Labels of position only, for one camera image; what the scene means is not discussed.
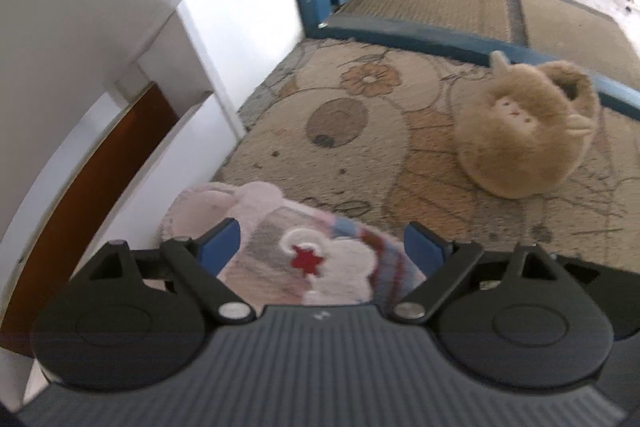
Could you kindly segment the striped knit slipper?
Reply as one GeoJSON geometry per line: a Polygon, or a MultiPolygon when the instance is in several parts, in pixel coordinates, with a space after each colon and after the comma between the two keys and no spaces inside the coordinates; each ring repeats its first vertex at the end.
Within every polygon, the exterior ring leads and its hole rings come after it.
{"type": "Polygon", "coordinates": [[[218,277],[256,310],[354,303],[388,310],[424,280],[399,239],[288,200],[267,182],[187,188],[160,236],[197,239],[227,218],[239,223],[240,247],[218,277]]]}

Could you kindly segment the brown fluffy animal slipper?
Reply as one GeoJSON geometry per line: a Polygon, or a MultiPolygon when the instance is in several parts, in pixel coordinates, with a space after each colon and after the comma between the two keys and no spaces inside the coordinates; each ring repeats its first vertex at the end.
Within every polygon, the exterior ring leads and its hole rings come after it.
{"type": "Polygon", "coordinates": [[[494,51],[489,65],[491,80],[462,103],[454,123],[461,168],[506,199],[555,190],[597,134],[601,105],[593,81],[567,61],[513,64],[494,51]]]}

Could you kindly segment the cartoon patterned door mat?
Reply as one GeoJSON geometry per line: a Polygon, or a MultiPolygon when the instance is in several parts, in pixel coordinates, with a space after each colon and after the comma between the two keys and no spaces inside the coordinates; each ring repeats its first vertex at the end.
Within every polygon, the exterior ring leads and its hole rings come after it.
{"type": "Polygon", "coordinates": [[[639,126],[603,109],[597,138],[559,190],[492,196],[460,169],[452,129],[490,77],[482,66],[384,46],[306,40],[241,108],[247,134],[218,172],[399,235],[418,221],[491,249],[521,241],[639,266],[639,126]]]}

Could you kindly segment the woven straw outdoor mat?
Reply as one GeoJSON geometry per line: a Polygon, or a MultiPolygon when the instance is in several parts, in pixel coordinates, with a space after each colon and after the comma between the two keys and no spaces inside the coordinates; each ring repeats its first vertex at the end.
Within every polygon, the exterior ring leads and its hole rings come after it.
{"type": "Polygon", "coordinates": [[[639,87],[639,55],[620,25],[573,0],[349,0],[340,12],[526,46],[639,87]]]}

